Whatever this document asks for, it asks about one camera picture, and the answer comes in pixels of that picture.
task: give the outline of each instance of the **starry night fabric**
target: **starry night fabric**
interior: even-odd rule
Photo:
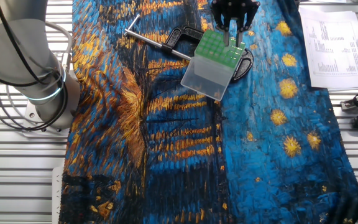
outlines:
[[[124,36],[137,14],[134,31],[157,42],[183,24],[213,30],[206,0],[74,0],[81,98],[60,223],[357,221],[357,181],[328,92],[310,86],[295,3],[260,3],[243,38],[254,66],[218,102],[180,85],[187,61]]]

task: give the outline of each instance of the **black cable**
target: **black cable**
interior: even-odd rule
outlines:
[[[41,81],[36,75],[35,73],[32,71],[30,65],[27,63],[27,61],[25,60],[22,51],[20,50],[18,44],[16,43],[16,40],[13,36],[12,30],[9,27],[9,24],[7,23],[7,20],[5,18],[5,15],[1,9],[1,5],[0,5],[0,19],[2,21],[2,24],[4,25],[5,31],[7,36],[9,37],[9,40],[11,40],[11,43],[13,45],[13,47],[15,48],[17,55],[19,56],[19,58],[22,60],[23,65],[25,66],[25,68],[27,69],[27,71],[29,71],[29,73],[31,74],[31,76],[39,83],[46,85],[46,83],[44,83],[43,81]]]
[[[32,83],[28,83],[28,84],[16,84],[16,83],[4,81],[2,79],[0,79],[0,83],[5,84],[5,85],[14,86],[14,87],[28,87],[28,86],[38,84],[37,82],[32,82]]]
[[[1,100],[1,97],[0,97],[0,105],[1,105],[1,108],[2,110],[6,113],[6,116],[11,120],[13,121],[14,123],[16,123],[19,127],[17,126],[14,126],[14,125],[11,125],[9,124],[8,122],[4,121],[4,119],[1,117],[0,115],[0,120],[8,125],[9,127],[11,128],[14,128],[14,129],[18,129],[18,130],[26,130],[26,131],[38,131],[38,130],[42,130],[44,128],[47,128],[49,127],[50,125],[52,125],[59,117],[61,117],[61,115],[64,113],[64,111],[66,110],[66,107],[67,107],[67,103],[68,103],[68,92],[67,92],[67,87],[66,85],[61,81],[60,82],[62,85],[61,85],[61,88],[63,91],[63,94],[61,94],[61,98],[62,98],[62,107],[60,108],[59,111],[57,111],[51,119],[49,119],[48,121],[46,121],[44,124],[40,125],[40,126],[36,126],[36,127],[32,127],[32,128],[27,128],[27,127],[24,127],[23,125],[17,123],[16,121],[14,121],[14,118],[12,118],[9,113],[7,113],[7,111],[5,110],[5,107],[4,105],[2,104],[2,100]]]

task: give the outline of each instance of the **clear plastic box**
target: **clear plastic box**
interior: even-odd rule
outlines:
[[[223,35],[211,30],[204,33],[190,60],[181,84],[189,89],[221,101],[230,80],[236,71],[245,44],[235,47],[230,40],[225,47]]]

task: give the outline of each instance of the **metal rod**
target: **metal rod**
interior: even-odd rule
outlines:
[[[135,22],[138,20],[138,18],[140,18],[140,14],[136,15],[135,19],[132,21],[132,23],[129,25],[129,27],[127,29],[131,30],[132,27],[135,25]]]
[[[135,33],[134,31],[131,31],[132,27],[134,26],[136,20],[138,20],[139,17],[140,17],[140,16],[137,15],[136,18],[134,19],[134,21],[129,25],[129,27],[125,29],[124,35],[126,36],[126,35],[129,34],[129,35],[131,35],[131,36],[133,36],[133,37],[135,37],[135,38],[138,38],[138,39],[140,39],[140,40],[143,40],[144,42],[146,42],[146,43],[148,43],[148,44],[150,44],[150,45],[153,45],[153,46],[156,47],[156,48],[161,49],[161,48],[162,48],[162,44],[160,44],[160,43],[158,43],[158,42],[156,42],[156,41],[154,41],[154,40],[150,40],[149,38],[144,37],[144,36],[142,36],[142,35],[140,35],[140,34],[137,34],[137,33]],[[177,57],[180,57],[180,58],[185,59],[185,60],[188,60],[188,61],[191,60],[191,57],[190,57],[190,56],[187,56],[187,55],[185,55],[185,54],[183,54],[183,53],[180,53],[180,52],[177,51],[177,50],[172,50],[172,51],[171,51],[171,54],[176,55]]]

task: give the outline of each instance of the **metal grid table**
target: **metal grid table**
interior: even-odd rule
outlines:
[[[71,1],[49,0],[47,20],[71,32],[71,4]],[[358,17],[358,4],[351,2],[303,2],[301,7],[326,12],[354,11]],[[61,55],[67,47],[66,38],[48,27],[46,31],[50,49]],[[0,86],[0,92],[5,93],[4,86]],[[26,98],[13,88],[12,92],[15,105],[24,113]],[[355,115],[343,113],[339,107],[340,101],[351,99],[356,93],[358,90],[331,93],[331,101],[358,180],[358,131],[351,130],[348,125]],[[3,95],[2,98],[8,105],[7,96]],[[18,118],[13,108],[7,110]],[[52,169],[63,165],[65,149],[65,138],[27,139],[0,121],[0,224],[51,223]]]

